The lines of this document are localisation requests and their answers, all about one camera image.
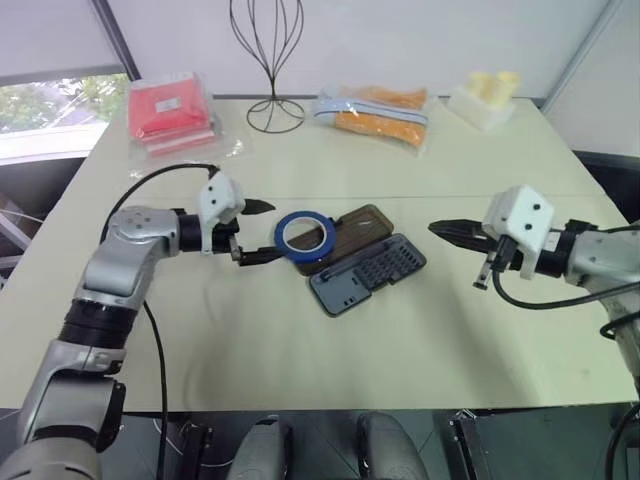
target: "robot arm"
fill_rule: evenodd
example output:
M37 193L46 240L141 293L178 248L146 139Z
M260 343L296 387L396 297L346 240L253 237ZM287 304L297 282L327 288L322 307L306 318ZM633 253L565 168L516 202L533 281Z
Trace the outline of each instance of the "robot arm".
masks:
M601 332L617 342L640 391L640 225L600 231L571 220L564 230L554 230L552 218L553 207L521 186L496 195L482 223L443 220L429 229L456 246L486 253L474 286L486 290L493 278L498 294L518 307L544 310L599 300L610 319ZM518 301L500 285L507 268L526 279L535 273L564 276L595 296L548 304Z
M153 278L156 263L178 253L231 253L243 264L267 263L275 249L243 252L236 215L247 207L238 185L216 173L199 196L198 215L132 207L109 221L89 260L58 338L51 341L18 421L22 445L0 468L0 480L98 479L97 453L120 427L126 389L113 378Z

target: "table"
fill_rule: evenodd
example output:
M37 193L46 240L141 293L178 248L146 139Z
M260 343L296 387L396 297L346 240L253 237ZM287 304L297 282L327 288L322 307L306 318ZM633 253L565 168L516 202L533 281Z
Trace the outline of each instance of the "table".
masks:
M224 105L238 115L246 106ZM248 197L269 200L277 211L240 218L241 245L269 244L277 221L293 210L339 216L374 203L429 263L354 310L329 318L284 260L242 269L227 256L184 254L161 262L148 298L165 344L170 409L489 408L632 400L633 383L616 345L597 334L606 322L600 306L518 310L492 290L471 287L481 255L427 231L438 219L480 218L489 194L525 180L523 168L556 205L557 225L570 217L603 227L623 222L533 106L520 102L518 112L509 131L483 139L440 108L432 116L433 149L421 159L398 150L394 159L385 158L381 151L389 151L375 139L312 124L284 136L252 134L253 155L225 160L223 169ZM458 145L447 156L442 138L453 140L454 134L459 144L474 148ZM0 407L21 404L48 341L62 326L104 217L130 183L125 140L123 121L116 119L0 296ZM516 155L523 142L544 152L538 169L517 160L533 158L531 152ZM343 148L355 152L353 145L360 152L354 162L368 159L376 167L365 170L364 179L340 156ZM322 166L314 163L320 157ZM399 162L405 162L402 175ZM479 168L483 162L492 168ZM544 169L551 165L554 174L548 175ZM327 179L331 171L334 177L353 175L353 183L310 182L313 168ZM477 176L461 177L465 170ZM134 201L193 210L202 172L165 177L140 190ZM505 278L505 287L530 301L582 293L558 280L525 282L515 274ZM127 349L119 374L127 384L126 410L158 410L157 353L144 314Z

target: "black cable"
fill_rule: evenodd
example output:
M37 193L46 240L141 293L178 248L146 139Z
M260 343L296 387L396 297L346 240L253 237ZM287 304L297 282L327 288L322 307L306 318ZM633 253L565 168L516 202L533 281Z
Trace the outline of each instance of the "black cable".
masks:
M585 295L583 297L558 300L556 302L529 303L517 300L511 297L507 292L505 292L500 282L500 272L494 270L492 272L492 280L493 285L496 288L496 292L498 292L498 295L500 295L503 300L510 303L511 305L515 305L516 307L520 308L526 308L527 310L551 310L554 308L573 307L576 305L583 305L585 303L595 302L604 298L613 297L615 295L621 295L623 293L627 293L640 288L640 282L633 282L626 285L621 285L619 287L610 288L608 290L602 290L601 292L592 293L590 295Z
M640 411L640 403L635 404L629 409L624 417L620 420L616 426L611 439L609 440L609 446L607 447L607 455L604 462L604 478L605 480L613 480L613 464L616 457L616 451L618 450L618 443L626 428L627 424L633 419L633 417Z
M612 322L607 323L606 325L603 325L602 328L600 328L600 335L602 335L604 338L608 338L609 340L615 340L616 337L613 331L616 328L620 328L625 325L628 325L629 323L635 321L638 318L640 318L640 312L630 313L629 315L620 317L617 320L614 320Z
M600 230L603 233L629 232L640 230L640 225L627 225L626 227L609 228L608 230Z
M104 222L104 226L102 227L102 233L100 234L100 243L104 242L105 238L107 238L107 231L109 230L109 220L116 213L124 202L126 202L133 193L138 190L142 185L147 183L152 178L157 177L166 172L170 172L172 170L180 170L184 168L205 168L209 172L209 178L213 177L218 171L218 168L214 165L204 165L200 163L180 163L177 165L170 165L165 168L161 168L160 170L156 170L153 173L150 173L146 177L140 179L134 185L132 185L116 202L113 206L107 219ZM164 348L162 347L162 339L160 338L160 331L158 330L158 323L156 322L153 313L151 312L151 307L149 303L145 300L142 302L142 306L144 308L147 317L149 317L149 322L151 323L151 328L153 330L153 336L156 341L156 347L158 349L158 360L160 363L160 395L161 395L161 420L162 425L160 428L160 445L158 446L158 465L156 467L156 479L163 480L164 479L164 461L167 451L167 427L169 425L169 402L167 400L167 369L164 360Z
M107 215L107 220L104 222L104 225L102 227L102 233L100 234L100 243L104 242L104 239L107 238L107 231L109 230L109 220L111 219L113 214L116 213L118 210L120 210L124 202L126 202L129 199L129 197L133 195L133 193L136 190L138 190L138 188L140 188L142 185L147 183L152 178L157 177L158 175L162 175L163 173L170 172L172 170L180 170L183 168L206 168L209 171L209 178L213 177L213 175L215 175L215 173L218 171L218 167L216 167L215 165L205 165L202 163L179 163L177 165L170 165L168 167L161 168L160 170L156 170L155 172L150 173L146 177L141 178L135 184L133 184L126 192L124 192L124 194L120 197L120 199L116 202L116 204L113 206L113 208L109 212L109 215Z
M167 427L169 425L169 402L167 400L167 369L164 362L164 348L162 348L162 340L160 338L160 331L158 330L158 323L156 322L149 304L145 300L142 302L144 311L149 317L151 322L151 328L153 329L153 336L156 340L156 346L158 347L158 360L160 362L160 395L162 396L162 424L160 425L160 445L158 446L158 465L156 467L156 479L164 479L164 458L167 451Z

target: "metal wire sculpture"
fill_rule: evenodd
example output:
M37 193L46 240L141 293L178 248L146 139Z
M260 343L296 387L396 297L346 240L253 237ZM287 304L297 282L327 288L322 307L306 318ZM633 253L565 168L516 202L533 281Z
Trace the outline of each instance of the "metal wire sculpture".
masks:
M264 5L267 0L260 0ZM236 39L249 55L262 67L269 78L271 93L269 98L261 100L247 111L247 123L254 129L264 133L285 133L298 128L304 122L304 109L296 102L280 97L276 93L276 80L282 67L287 62L300 42L304 28L304 11L302 0L291 0L295 3L293 22L287 18L285 0L274 0L275 26L273 29L272 51L266 51L256 27L256 0L247 0L246 13L249 20L249 31L243 33L236 20L235 0L229 0L229 20Z

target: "tape roll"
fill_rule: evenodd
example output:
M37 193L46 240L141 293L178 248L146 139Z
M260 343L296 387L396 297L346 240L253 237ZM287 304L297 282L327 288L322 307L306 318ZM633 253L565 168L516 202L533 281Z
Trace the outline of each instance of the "tape roll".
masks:
M299 250L286 241L285 234L287 227L296 220L311 220L322 229L324 238L320 244L310 250ZM286 257L295 263L311 263L326 257L336 246L336 229L333 222L318 212L301 210L293 212L284 217L276 225L274 242L278 250L284 252Z

